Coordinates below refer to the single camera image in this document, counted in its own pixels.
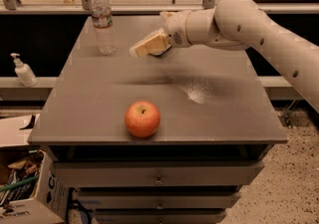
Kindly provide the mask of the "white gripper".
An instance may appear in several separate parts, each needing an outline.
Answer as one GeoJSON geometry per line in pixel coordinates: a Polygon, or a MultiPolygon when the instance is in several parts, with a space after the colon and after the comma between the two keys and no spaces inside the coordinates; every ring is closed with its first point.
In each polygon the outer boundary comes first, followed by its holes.
{"type": "Polygon", "coordinates": [[[134,57],[145,55],[159,56],[172,45],[176,48],[188,48],[191,43],[186,32],[187,17],[190,10],[179,12],[161,11],[162,29],[155,30],[130,47],[134,57]]]}

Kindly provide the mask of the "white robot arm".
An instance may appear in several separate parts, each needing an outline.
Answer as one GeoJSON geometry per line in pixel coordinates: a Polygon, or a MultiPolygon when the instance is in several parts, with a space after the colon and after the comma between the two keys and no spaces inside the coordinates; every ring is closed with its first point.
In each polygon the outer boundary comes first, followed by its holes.
{"type": "Polygon", "coordinates": [[[170,47],[252,48],[319,112],[319,47],[272,21],[252,0],[221,0],[212,9],[162,11],[162,26],[130,48],[134,57],[170,47]]]}

